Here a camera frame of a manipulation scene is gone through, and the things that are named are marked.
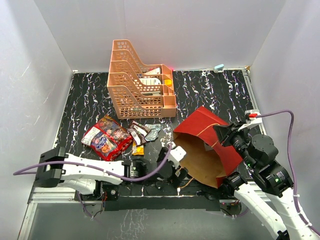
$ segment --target orange item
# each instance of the orange item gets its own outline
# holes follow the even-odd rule
[[[242,158],[232,146],[220,145],[214,125],[228,123],[201,106],[175,128],[173,138],[186,151],[180,165],[188,174],[202,184],[218,188]],[[213,149],[206,150],[204,142]]]
[[[171,79],[165,79],[164,84],[167,85],[168,87],[172,86],[172,80]]]

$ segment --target small snack package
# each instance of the small snack package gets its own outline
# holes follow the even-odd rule
[[[143,145],[140,145],[140,146],[137,146],[136,142],[133,141],[133,144],[132,144],[132,155],[136,156],[136,155],[144,155],[144,146]]]
[[[145,140],[145,137],[140,134],[136,129],[134,128],[128,128],[127,129],[130,135],[133,137],[133,140],[137,146],[145,144],[147,141]]]
[[[90,128],[81,140],[105,161],[113,161],[129,147],[132,141],[133,138],[127,130],[108,115]]]
[[[158,133],[161,130],[161,124],[146,124],[145,126],[151,129],[151,132],[144,139],[147,142],[156,140],[158,138]]]
[[[151,132],[150,128],[143,126],[142,124],[140,124],[136,121],[132,121],[129,128],[136,130],[143,137],[146,137]]]

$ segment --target red snack bag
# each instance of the red snack bag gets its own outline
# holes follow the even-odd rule
[[[130,146],[133,138],[126,129],[105,115],[85,133],[81,142],[103,160],[113,161]]]

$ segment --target white wall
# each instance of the white wall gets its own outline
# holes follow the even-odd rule
[[[320,229],[320,2],[287,1],[251,67],[251,80],[262,113],[295,113],[292,158],[300,203]],[[286,154],[288,114],[264,120],[279,148],[277,160],[289,170]]]
[[[0,239],[17,239],[34,175],[51,149],[72,71],[33,0],[0,1]]]
[[[107,72],[112,40],[175,70],[251,65],[285,0],[35,0],[73,70]]]

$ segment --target plastic basket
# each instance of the plastic basket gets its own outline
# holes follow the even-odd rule
[[[145,72],[161,68],[161,74]],[[174,86],[144,85],[139,78],[172,80],[172,71],[163,64],[146,65],[141,62],[128,40],[114,40],[107,88],[119,119],[168,118],[176,116]],[[160,95],[149,95],[160,92]]]

